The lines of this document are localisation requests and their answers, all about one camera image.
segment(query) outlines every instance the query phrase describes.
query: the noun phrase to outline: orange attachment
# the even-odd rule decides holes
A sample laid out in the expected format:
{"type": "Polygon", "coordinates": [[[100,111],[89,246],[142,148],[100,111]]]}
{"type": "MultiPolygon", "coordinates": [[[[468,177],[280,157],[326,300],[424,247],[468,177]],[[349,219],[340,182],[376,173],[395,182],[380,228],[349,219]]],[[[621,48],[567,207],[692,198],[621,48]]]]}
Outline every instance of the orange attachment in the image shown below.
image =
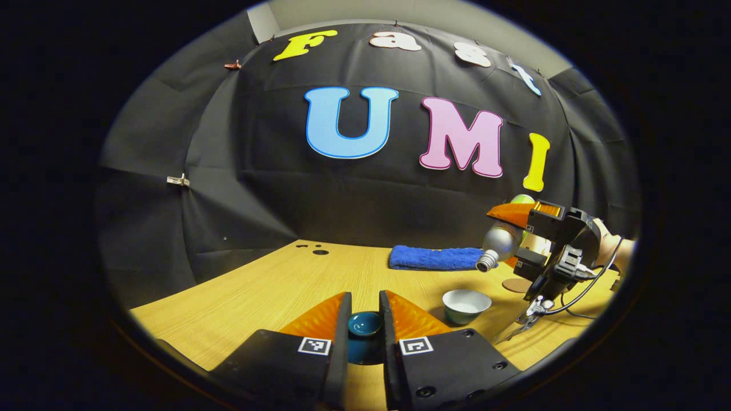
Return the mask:
{"type": "Polygon", "coordinates": [[[501,221],[513,223],[518,227],[526,228],[526,225],[528,225],[528,214],[531,212],[535,205],[536,203],[508,203],[496,205],[488,212],[488,216],[501,221]]]}
{"type": "Polygon", "coordinates": [[[386,290],[393,313],[396,342],[402,339],[449,333],[452,329],[398,294],[386,290]]]}
{"type": "Polygon", "coordinates": [[[507,264],[510,268],[515,268],[515,264],[518,262],[517,257],[511,257],[505,260],[505,264],[507,264]]]}
{"type": "Polygon", "coordinates": [[[333,295],[279,330],[293,336],[335,340],[338,312],[345,293],[333,295]]]}

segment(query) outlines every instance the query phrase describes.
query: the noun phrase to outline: black bracket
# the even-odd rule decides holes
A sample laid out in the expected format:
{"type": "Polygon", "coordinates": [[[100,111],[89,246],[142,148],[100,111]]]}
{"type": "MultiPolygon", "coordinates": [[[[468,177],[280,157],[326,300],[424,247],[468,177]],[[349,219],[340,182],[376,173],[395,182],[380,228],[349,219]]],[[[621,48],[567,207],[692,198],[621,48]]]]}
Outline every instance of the black bracket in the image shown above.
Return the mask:
{"type": "Polygon", "coordinates": [[[515,252],[518,261],[515,263],[513,273],[529,281],[535,281],[543,273],[543,264],[546,256],[533,252],[529,249],[519,248],[515,252]]]}
{"type": "Polygon", "coordinates": [[[352,296],[346,293],[334,341],[255,331],[210,374],[274,407],[344,410],[351,313],[352,296]]]}
{"type": "Polygon", "coordinates": [[[448,410],[489,398],[518,370],[475,330],[395,340],[385,291],[379,294],[384,320],[384,379],[389,410],[448,410]]]}
{"type": "MultiPolygon", "coordinates": [[[[571,290],[578,280],[573,274],[575,266],[582,263],[593,268],[601,241],[599,228],[592,222],[593,217],[585,211],[578,208],[566,209],[561,205],[543,200],[538,200],[538,202],[542,205],[557,207],[559,210],[558,215],[547,214],[538,209],[529,212],[526,231],[546,238],[553,245],[548,263],[542,268],[542,273],[533,279],[528,276],[535,275],[534,266],[530,266],[526,275],[523,275],[518,273],[516,265],[514,271],[516,274],[533,281],[523,297],[526,301],[533,301],[539,294],[547,299],[555,300],[565,290],[571,290]]],[[[520,253],[522,254],[516,252],[518,262],[522,261],[521,255],[530,255],[524,251],[520,253]]]]}

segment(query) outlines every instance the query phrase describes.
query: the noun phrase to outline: yellow letter f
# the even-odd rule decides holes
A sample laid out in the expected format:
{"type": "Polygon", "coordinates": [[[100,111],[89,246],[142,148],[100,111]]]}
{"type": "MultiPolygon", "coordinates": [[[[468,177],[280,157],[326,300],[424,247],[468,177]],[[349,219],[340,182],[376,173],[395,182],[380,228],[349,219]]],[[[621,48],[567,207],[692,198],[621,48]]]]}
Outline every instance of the yellow letter f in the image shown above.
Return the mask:
{"type": "Polygon", "coordinates": [[[309,52],[305,48],[306,45],[315,47],[322,44],[325,39],[323,36],[335,36],[338,32],[335,30],[318,31],[317,33],[303,34],[289,39],[289,44],[280,55],[274,58],[274,61],[288,59],[289,57],[302,56],[309,52]]]}

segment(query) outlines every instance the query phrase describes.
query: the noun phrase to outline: letter u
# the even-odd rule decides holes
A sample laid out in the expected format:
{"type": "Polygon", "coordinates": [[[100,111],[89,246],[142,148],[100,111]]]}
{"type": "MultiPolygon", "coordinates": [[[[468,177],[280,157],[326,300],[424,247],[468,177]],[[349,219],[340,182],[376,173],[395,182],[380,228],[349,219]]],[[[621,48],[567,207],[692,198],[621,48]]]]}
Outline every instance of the letter u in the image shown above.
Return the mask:
{"type": "Polygon", "coordinates": [[[391,101],[398,91],[385,87],[366,87],[360,94],[368,99],[368,130],[360,137],[345,137],[338,131],[340,102],[350,92],[343,87],[314,88],[305,93],[310,102],[307,113],[307,142],[323,156],[359,159],[375,154],[388,141],[391,101]]]}

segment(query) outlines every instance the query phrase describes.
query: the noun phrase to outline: teal cup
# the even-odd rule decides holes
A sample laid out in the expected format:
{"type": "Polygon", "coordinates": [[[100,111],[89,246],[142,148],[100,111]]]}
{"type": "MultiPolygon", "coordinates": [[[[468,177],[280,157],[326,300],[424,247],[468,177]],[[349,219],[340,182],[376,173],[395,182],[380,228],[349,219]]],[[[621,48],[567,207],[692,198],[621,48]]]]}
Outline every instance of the teal cup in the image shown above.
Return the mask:
{"type": "Polygon", "coordinates": [[[475,290],[452,290],[442,296],[444,318],[450,323],[467,325],[490,308],[490,297],[475,290]]]}
{"type": "Polygon", "coordinates": [[[383,363],[383,321],[378,312],[356,312],[348,320],[348,362],[373,365],[383,363]]]}

